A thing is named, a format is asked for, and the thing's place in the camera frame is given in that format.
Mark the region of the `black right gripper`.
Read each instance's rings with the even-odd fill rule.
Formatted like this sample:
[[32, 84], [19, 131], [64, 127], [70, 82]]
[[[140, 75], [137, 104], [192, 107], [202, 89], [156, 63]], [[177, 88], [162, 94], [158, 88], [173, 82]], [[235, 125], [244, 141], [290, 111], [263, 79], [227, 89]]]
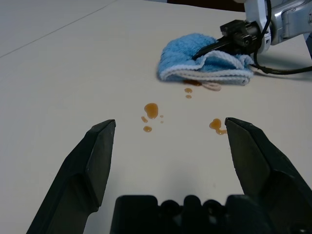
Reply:
[[226, 53], [253, 53], [261, 35], [260, 28], [256, 21], [233, 20], [222, 26], [220, 31], [223, 35], [216, 43], [202, 47], [193, 57], [193, 60], [218, 50]]

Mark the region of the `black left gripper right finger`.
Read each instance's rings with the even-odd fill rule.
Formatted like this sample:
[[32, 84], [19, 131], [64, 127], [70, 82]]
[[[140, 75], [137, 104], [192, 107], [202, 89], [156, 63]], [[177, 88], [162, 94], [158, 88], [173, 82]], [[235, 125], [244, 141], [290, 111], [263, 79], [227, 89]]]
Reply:
[[312, 190], [291, 161], [249, 122], [225, 120], [235, 172], [245, 195], [279, 234], [312, 232]]

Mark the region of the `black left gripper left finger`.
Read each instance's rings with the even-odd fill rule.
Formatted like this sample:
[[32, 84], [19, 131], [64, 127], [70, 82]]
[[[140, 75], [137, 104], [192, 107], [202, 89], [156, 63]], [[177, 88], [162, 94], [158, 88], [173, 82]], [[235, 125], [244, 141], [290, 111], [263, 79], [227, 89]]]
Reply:
[[94, 125], [63, 161], [29, 229], [29, 234], [81, 234], [102, 205], [116, 122]]

